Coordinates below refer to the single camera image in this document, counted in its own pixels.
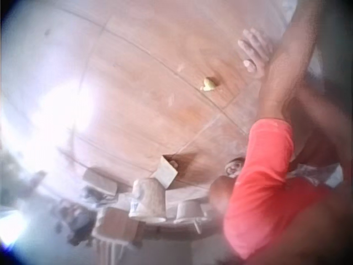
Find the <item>red shirt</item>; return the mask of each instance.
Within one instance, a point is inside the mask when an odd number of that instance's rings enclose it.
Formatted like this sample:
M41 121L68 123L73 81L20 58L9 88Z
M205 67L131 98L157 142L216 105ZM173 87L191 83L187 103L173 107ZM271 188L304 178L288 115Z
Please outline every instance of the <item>red shirt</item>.
M247 158L224 218L224 233L247 259L283 232L304 208L322 200L326 186L304 178L286 180L293 153L292 128L282 120L257 121L249 135Z

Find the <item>cloth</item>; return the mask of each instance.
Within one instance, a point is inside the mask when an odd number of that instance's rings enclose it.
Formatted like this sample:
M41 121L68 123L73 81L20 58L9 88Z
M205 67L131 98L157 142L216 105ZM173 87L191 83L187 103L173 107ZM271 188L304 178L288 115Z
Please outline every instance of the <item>cloth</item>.
M282 120L261 119L250 130L247 159L224 217L224 233L247 259L271 243L303 209L330 192L307 179L286 179L293 153L292 128Z

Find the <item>yellow object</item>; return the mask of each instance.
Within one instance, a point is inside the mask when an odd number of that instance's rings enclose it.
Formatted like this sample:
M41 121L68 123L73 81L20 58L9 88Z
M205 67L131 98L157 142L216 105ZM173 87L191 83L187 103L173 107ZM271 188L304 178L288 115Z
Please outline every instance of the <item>yellow object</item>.
M213 83L209 78L204 79L204 86L200 88L203 91L212 91L216 88L216 84Z

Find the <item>floor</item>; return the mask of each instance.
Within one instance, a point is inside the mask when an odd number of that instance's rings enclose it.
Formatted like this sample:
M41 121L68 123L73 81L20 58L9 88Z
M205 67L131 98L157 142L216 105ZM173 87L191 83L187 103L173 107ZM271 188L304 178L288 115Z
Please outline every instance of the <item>floor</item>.
M237 41L250 27L278 40L279 2L19 1L2 25L3 145L63 196L86 168L132 185L161 155L180 166L168 203L206 196L255 117Z

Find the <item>bucket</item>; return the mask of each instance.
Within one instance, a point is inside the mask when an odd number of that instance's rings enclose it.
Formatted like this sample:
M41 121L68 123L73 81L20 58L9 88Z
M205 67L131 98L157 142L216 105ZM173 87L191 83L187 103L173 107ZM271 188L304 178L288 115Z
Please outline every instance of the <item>bucket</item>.
M133 183L129 217L150 224L166 221L165 190L158 180L145 178Z
M194 223L196 231L199 234L201 234L200 223L208 220L208 217L202 211L201 204L195 200L185 200L179 203L176 214L175 224Z

